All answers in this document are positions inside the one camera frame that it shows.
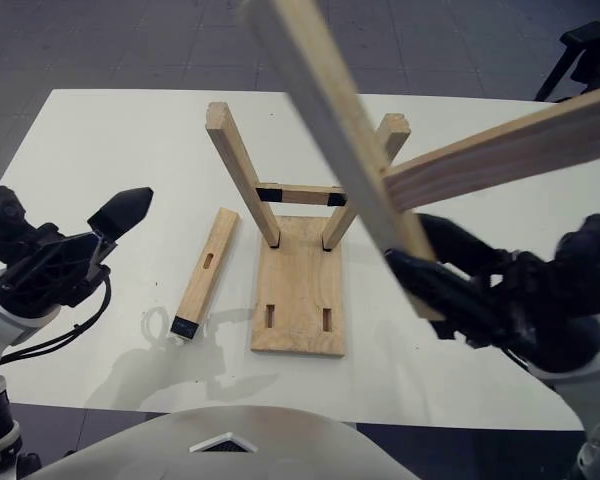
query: rectangular slot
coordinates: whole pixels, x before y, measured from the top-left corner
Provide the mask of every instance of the rectangular slot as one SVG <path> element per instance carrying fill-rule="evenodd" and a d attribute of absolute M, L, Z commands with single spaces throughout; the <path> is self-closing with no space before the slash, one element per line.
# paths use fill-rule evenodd
<path fill-rule="evenodd" d="M 322 330 L 324 332 L 330 332 L 333 330 L 333 325 L 331 324 L 331 309 L 330 308 L 322 309 Z"/>
<path fill-rule="evenodd" d="M 273 328 L 273 312 L 275 309 L 275 305 L 267 305 L 267 312 L 264 319 L 267 328 Z"/>
<path fill-rule="evenodd" d="M 207 258 L 204 259 L 204 264 L 202 265 L 202 268 L 208 270 L 209 266 L 211 265 L 211 260 L 213 260 L 213 253 L 207 254 Z"/>

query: wooden plank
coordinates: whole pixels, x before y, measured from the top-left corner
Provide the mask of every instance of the wooden plank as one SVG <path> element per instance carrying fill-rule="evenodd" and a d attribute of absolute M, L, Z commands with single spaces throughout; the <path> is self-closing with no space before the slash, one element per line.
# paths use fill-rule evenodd
<path fill-rule="evenodd" d="M 239 220 L 240 217 L 236 212 L 226 208 L 218 210 L 207 242 L 180 302 L 172 332 L 185 338 L 193 338 L 193 334 L 204 320 Z"/>
<path fill-rule="evenodd" d="M 376 138 L 387 153 L 386 162 L 383 163 L 384 159 L 381 158 L 381 163 L 377 165 L 380 172 L 383 172 L 393 161 L 410 134 L 411 129 L 404 115 L 388 113 L 384 116 L 376 129 Z M 326 250 L 331 250 L 342 240 L 357 216 L 358 213 L 351 204 L 336 208 L 322 233 L 322 245 Z"/>
<path fill-rule="evenodd" d="M 491 128 L 386 172 L 401 210 L 600 158 L 600 90 Z"/>
<path fill-rule="evenodd" d="M 301 203 L 329 207 L 341 206 L 347 203 L 347 196 L 340 187 L 257 183 L 256 191 L 263 202 Z"/>
<path fill-rule="evenodd" d="M 258 175 L 226 103 L 209 104 L 206 129 L 262 236 L 270 247 L 277 247 L 280 229 L 271 207 L 258 197 L 255 189 Z"/>
<path fill-rule="evenodd" d="M 316 3 L 249 0 L 241 15 L 267 51 L 377 247 L 426 255 L 429 245 L 412 235 L 386 193 L 378 171 L 388 163 L 386 154 Z M 414 308 L 424 318 L 440 318 L 422 303 Z"/>
<path fill-rule="evenodd" d="M 327 218 L 277 220 L 280 247 L 260 251 L 251 349 L 342 356 L 342 250 L 322 250 Z"/>

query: wooden stick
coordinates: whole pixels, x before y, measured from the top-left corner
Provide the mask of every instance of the wooden stick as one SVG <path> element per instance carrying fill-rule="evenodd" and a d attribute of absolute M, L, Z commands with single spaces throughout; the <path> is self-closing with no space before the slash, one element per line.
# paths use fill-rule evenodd
<path fill-rule="evenodd" d="M 393 161 L 396 155 L 398 155 L 398 152 L 402 148 L 402 145 L 404 145 L 404 142 L 407 141 L 410 134 L 411 129 L 409 128 L 409 123 L 404 118 L 404 115 L 399 113 L 388 113 L 384 116 L 376 129 L 376 138 L 387 152 L 387 162 L 378 165 L 378 170 L 381 173 L 389 167 L 389 163 Z M 333 249 L 338 242 L 342 240 L 342 237 L 357 215 L 358 213 L 351 204 L 336 208 L 336 211 L 331 215 L 329 223 L 327 223 L 322 234 L 322 246 L 325 250 Z M 407 217 L 412 215 L 413 213 L 405 213 L 405 216 Z M 412 219 L 410 222 L 413 228 L 418 229 L 418 224 L 420 222 L 414 222 Z M 421 235 L 424 235 L 422 227 L 420 227 L 419 230 L 421 231 Z M 426 236 L 422 237 L 422 241 L 419 243 L 422 245 L 429 245 Z M 424 252 L 424 254 L 427 256 L 423 258 L 427 258 L 428 260 L 435 259 L 431 247 L 429 247 L 428 252 Z"/>
<path fill-rule="evenodd" d="M 206 129 L 265 241 L 270 247 L 277 247 L 280 228 L 271 207 L 258 197 L 258 175 L 226 103 L 209 104 Z"/>
<path fill-rule="evenodd" d="M 378 170 L 388 164 L 387 156 L 315 2 L 250 0 L 241 13 L 377 247 L 418 255 L 422 238 L 412 235 L 385 191 Z M 414 308 L 433 316 L 423 304 Z"/>
<path fill-rule="evenodd" d="M 173 333 L 190 340 L 204 320 L 239 220 L 236 212 L 226 208 L 218 211 L 173 320 Z"/>
<path fill-rule="evenodd" d="M 401 210 L 600 158 L 600 90 L 387 170 Z"/>
<path fill-rule="evenodd" d="M 301 203 L 328 207 L 337 207 L 347 203 L 347 196 L 340 187 L 257 183 L 256 191 L 263 202 Z"/>

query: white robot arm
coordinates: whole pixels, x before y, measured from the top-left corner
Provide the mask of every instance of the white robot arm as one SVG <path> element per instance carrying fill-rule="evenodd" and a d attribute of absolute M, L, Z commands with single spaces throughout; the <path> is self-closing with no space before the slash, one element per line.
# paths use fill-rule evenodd
<path fill-rule="evenodd" d="M 109 268 L 101 262 L 116 240 L 146 215 L 149 188 L 115 195 L 88 221 L 91 232 L 65 237 L 50 223 L 29 225 L 15 194 L 0 186 L 0 364 L 50 353 L 75 340 L 102 315 L 111 298 Z M 75 307 L 105 284 L 105 300 L 89 320 L 65 335 L 3 356 L 51 322 L 62 305 Z M 6 382 L 0 375 L 0 464 L 20 448 L 18 423 L 11 418 Z"/>

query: gray floor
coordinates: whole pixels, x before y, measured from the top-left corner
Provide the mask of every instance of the gray floor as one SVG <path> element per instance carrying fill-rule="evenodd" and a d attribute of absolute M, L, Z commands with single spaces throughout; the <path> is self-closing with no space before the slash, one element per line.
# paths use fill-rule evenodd
<path fill-rule="evenodd" d="M 0 0 L 0 178 L 54 88 L 281 90 L 239 3 Z M 560 34 L 600 20 L 600 0 L 320 4 L 363 93 L 530 100 Z"/>

